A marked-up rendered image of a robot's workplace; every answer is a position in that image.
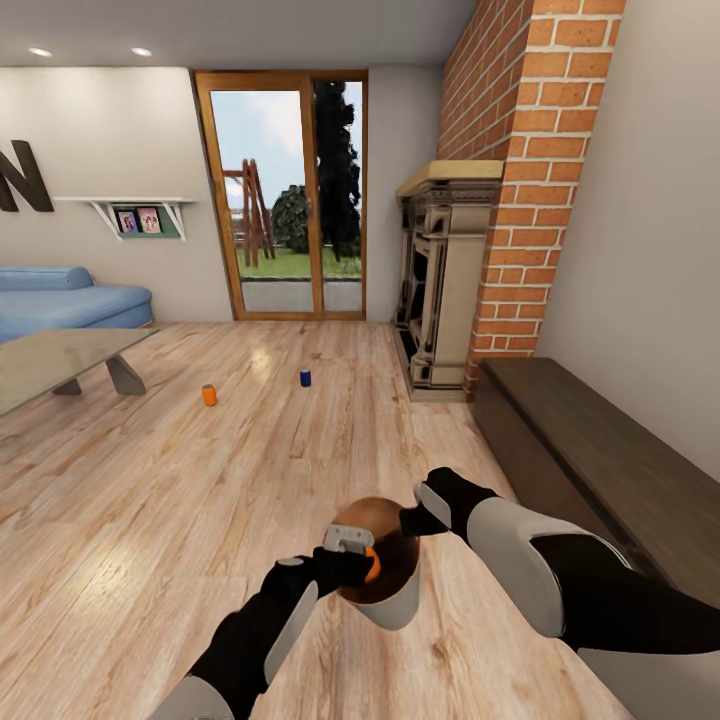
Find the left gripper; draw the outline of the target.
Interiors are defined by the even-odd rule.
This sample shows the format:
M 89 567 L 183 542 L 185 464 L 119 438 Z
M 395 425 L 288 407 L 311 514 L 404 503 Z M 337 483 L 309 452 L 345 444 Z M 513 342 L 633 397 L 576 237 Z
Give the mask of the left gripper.
M 365 586 L 365 578 L 373 568 L 375 557 L 367 557 L 365 554 L 358 554 L 345 551 L 325 551 L 324 547 L 313 549 L 314 558 L 324 558 L 334 574 L 334 582 L 330 586 L 330 593 L 339 589 L 342 585 L 361 589 Z

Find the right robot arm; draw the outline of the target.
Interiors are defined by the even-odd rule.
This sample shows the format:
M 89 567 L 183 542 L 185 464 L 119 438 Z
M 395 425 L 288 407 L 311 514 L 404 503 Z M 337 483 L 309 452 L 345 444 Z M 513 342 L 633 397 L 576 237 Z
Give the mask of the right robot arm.
M 450 467 L 413 485 L 403 537 L 454 533 L 529 625 L 563 640 L 636 720 L 720 720 L 720 610 L 656 582 L 583 528 Z

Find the trash can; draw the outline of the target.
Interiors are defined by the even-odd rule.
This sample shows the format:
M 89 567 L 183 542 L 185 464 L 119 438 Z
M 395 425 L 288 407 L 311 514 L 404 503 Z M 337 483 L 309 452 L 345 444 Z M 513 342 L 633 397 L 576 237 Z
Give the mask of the trash can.
M 342 585 L 334 594 L 385 631 L 404 629 L 419 608 L 421 537 L 403 537 L 401 510 L 402 505 L 391 499 L 365 497 L 331 522 L 363 528 L 374 536 L 374 550 L 382 558 L 378 580 L 361 589 Z

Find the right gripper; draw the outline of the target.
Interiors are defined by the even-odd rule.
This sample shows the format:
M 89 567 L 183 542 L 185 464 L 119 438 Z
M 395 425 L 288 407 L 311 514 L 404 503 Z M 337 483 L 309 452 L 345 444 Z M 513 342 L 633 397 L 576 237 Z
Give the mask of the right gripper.
M 401 529 L 403 537 L 422 537 L 425 535 L 437 535 L 439 533 L 449 533 L 449 529 L 444 528 L 442 524 L 430 524 L 422 514 L 420 514 L 420 504 L 415 509 L 402 509 L 399 512 L 401 520 Z

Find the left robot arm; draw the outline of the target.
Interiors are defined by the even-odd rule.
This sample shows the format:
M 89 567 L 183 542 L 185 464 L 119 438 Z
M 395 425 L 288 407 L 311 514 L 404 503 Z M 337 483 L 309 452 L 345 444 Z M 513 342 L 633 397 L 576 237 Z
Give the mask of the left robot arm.
M 249 720 L 317 601 L 342 585 L 365 586 L 375 557 L 347 552 L 340 543 L 372 546 L 374 536 L 331 523 L 313 557 L 279 559 L 261 592 L 225 617 L 210 647 L 147 720 Z

